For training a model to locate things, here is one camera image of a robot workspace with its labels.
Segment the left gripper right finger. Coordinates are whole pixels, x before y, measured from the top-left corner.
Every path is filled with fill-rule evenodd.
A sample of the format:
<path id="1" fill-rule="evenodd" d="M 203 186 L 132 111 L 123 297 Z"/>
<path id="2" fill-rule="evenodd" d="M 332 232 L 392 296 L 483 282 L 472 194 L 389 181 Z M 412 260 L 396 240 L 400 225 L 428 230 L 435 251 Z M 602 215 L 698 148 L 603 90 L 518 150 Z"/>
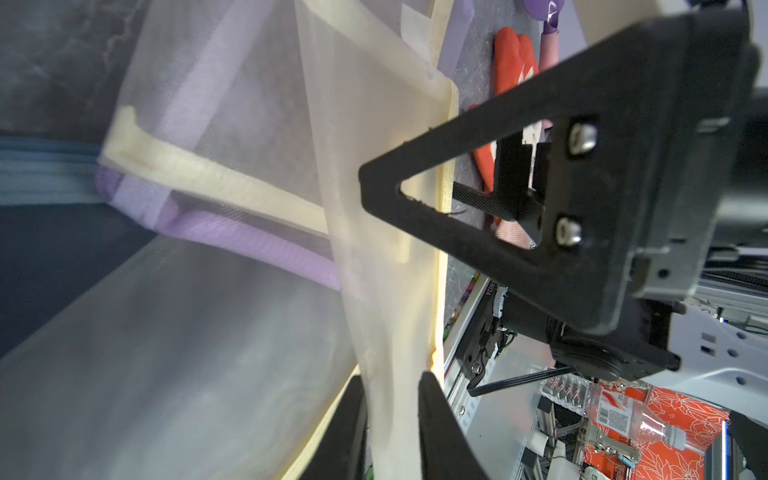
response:
<path id="1" fill-rule="evenodd" d="M 488 478 L 430 371 L 422 373 L 418 384 L 418 422 L 423 479 Z"/>

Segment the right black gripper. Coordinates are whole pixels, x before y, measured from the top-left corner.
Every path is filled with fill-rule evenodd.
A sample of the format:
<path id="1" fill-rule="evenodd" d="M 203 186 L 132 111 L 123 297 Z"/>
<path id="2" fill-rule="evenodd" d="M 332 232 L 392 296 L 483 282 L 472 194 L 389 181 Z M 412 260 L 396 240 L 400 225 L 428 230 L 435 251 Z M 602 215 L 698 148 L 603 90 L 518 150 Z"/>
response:
<path id="1" fill-rule="evenodd" d="M 759 63 L 740 9 L 636 23 L 363 165 L 362 206 L 570 327 L 610 332 L 580 333 L 508 295 L 502 325 L 547 344 L 562 369 L 743 384 L 767 370 L 765 344 L 741 354 L 729 343 L 752 336 L 736 313 L 767 314 Z M 499 155 L 493 192 L 456 185 L 455 195 L 529 221 L 540 233 L 531 250 L 402 192 L 405 180 L 489 143 Z M 725 327 L 683 304 L 694 289 L 726 311 Z"/>

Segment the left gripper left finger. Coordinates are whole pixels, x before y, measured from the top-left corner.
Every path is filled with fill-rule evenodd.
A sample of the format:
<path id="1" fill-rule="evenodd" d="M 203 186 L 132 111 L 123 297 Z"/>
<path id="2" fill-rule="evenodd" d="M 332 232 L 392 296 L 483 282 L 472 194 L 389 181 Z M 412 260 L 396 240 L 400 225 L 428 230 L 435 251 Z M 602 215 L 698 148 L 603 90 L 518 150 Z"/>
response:
<path id="1" fill-rule="evenodd" d="M 365 390 L 353 376 L 301 480 L 364 478 L 368 428 Z"/>

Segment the yellow mesh pouch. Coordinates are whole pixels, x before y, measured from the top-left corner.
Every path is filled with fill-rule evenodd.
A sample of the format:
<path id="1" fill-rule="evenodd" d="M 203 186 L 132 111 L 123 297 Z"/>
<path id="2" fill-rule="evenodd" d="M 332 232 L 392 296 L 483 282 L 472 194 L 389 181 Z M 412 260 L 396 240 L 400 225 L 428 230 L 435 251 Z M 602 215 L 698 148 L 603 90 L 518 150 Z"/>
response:
<path id="1" fill-rule="evenodd" d="M 418 384 L 442 368 L 449 166 L 420 136 L 455 84 L 365 1 L 154 1 L 100 162 L 158 233 L 274 267 L 232 386 L 235 421 L 287 465 L 353 372 L 379 479 L 422 476 Z"/>

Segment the blue grey mesh pouch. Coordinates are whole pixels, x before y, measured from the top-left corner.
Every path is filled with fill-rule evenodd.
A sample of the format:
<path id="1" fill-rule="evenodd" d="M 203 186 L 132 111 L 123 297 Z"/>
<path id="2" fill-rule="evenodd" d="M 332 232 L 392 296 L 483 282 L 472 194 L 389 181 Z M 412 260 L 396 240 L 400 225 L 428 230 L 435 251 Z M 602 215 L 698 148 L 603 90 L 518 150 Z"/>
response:
<path id="1" fill-rule="evenodd" d="M 155 235 L 106 203 L 96 144 L 1 140 L 1 351 L 8 353 Z"/>

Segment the purple mesh pouch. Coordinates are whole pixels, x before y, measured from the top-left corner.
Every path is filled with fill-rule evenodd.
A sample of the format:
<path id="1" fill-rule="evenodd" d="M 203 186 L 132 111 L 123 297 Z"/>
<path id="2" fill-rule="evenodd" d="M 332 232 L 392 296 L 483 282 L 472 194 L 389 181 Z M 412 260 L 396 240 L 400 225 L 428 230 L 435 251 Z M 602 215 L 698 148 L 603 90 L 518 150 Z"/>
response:
<path id="1" fill-rule="evenodd" d="M 361 164 L 452 118 L 446 17 L 365 1 L 154 1 L 100 162 L 138 223 L 349 287 L 432 294 L 446 258 L 361 208 Z"/>

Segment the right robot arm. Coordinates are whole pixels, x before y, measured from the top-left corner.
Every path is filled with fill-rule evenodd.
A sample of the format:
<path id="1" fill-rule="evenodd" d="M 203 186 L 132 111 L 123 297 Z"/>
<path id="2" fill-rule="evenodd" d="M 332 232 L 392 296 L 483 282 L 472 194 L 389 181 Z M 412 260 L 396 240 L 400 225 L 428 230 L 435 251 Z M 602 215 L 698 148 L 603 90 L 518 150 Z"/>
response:
<path id="1" fill-rule="evenodd" d="M 767 342 L 685 304 L 714 273 L 765 275 L 767 95 L 739 9 L 636 22 L 364 164 L 371 215 L 508 290 L 500 321 L 566 371 L 643 380 L 767 418 Z M 459 202 L 517 220 L 507 244 L 402 191 L 495 144 L 495 184 Z"/>

